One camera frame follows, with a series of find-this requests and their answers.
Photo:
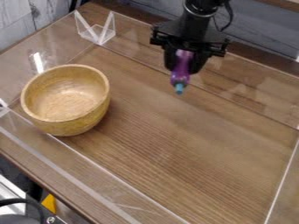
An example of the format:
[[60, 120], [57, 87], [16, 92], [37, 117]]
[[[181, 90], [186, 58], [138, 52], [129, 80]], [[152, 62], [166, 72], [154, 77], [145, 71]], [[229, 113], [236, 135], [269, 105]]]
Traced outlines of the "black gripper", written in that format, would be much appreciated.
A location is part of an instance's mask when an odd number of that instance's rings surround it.
[[210, 19], [217, 9], [184, 9], [182, 14], [169, 21], [154, 24], [149, 44], [164, 49], [164, 67], [172, 71], [176, 55], [190, 57], [189, 74], [196, 74], [210, 56], [222, 57], [228, 39], [209, 28]]

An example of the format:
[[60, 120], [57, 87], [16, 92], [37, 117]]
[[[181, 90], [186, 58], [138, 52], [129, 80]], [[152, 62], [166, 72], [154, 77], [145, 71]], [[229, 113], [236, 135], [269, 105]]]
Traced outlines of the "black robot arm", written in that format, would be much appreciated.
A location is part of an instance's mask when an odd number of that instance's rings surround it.
[[[210, 28], [220, 7], [228, 12], [228, 23]], [[222, 31], [232, 19], [229, 0], [184, 0], [181, 15], [152, 26], [149, 44], [162, 48], [162, 63], [169, 71], [185, 61], [186, 73], [196, 74], [212, 56], [225, 55], [229, 39]]]

